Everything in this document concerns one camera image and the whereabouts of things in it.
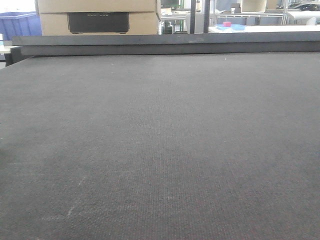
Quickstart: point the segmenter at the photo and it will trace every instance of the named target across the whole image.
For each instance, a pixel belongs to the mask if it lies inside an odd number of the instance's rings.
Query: dark gray mat
[[[1,240],[318,240],[319,53],[0,70]]]

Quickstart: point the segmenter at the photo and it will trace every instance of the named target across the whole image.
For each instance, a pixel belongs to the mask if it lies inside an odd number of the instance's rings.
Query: textured fabric surface
[[[0,70],[1,240],[319,240],[319,53]]]

